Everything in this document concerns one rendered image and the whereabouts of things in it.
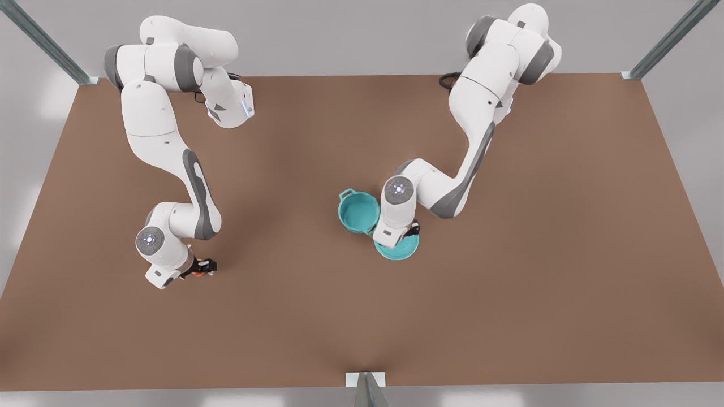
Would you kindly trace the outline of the teal pot lid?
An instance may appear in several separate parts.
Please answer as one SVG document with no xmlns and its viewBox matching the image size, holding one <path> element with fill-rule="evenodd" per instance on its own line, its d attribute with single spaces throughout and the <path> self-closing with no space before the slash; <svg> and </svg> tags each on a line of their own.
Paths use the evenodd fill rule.
<svg viewBox="0 0 724 407">
<path fill-rule="evenodd" d="M 419 247 L 419 242 L 419 235 L 409 235 L 401 239 L 401 241 L 398 242 L 398 244 L 396 244 L 396 247 L 394 248 L 387 248 L 378 242 L 373 242 L 373 244 L 375 245 L 380 255 L 382 255 L 384 258 L 392 261 L 401 261 L 411 257 L 411 255 L 416 252 L 417 248 Z"/>
</svg>

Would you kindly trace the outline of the teal pot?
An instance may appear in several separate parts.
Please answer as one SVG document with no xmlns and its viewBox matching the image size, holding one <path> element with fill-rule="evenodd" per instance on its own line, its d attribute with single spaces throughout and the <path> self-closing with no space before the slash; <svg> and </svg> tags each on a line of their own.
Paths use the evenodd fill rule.
<svg viewBox="0 0 724 407">
<path fill-rule="evenodd" d="M 349 232 L 371 235 L 380 218 L 380 204 L 369 193 L 348 188 L 339 194 L 337 216 Z"/>
</svg>

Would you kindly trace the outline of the silver frame post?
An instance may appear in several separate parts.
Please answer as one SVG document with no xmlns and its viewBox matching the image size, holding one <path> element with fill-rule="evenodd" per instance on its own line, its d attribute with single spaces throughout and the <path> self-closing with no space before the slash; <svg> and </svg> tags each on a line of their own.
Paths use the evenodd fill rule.
<svg viewBox="0 0 724 407">
<path fill-rule="evenodd" d="M 100 78 L 88 75 L 60 45 L 52 39 L 15 0 L 0 0 L 0 11 L 15 23 L 48 57 L 50 57 L 77 85 L 98 85 Z"/>
<path fill-rule="evenodd" d="M 354 407 L 390 407 L 383 396 L 386 373 L 346 373 L 346 387 L 355 387 Z"/>
<path fill-rule="evenodd" d="M 659 39 L 656 45 L 631 70 L 620 72 L 622 80 L 642 80 L 720 2 L 721 0 L 696 0 L 696 3 L 686 11 L 682 18 Z"/>
</svg>

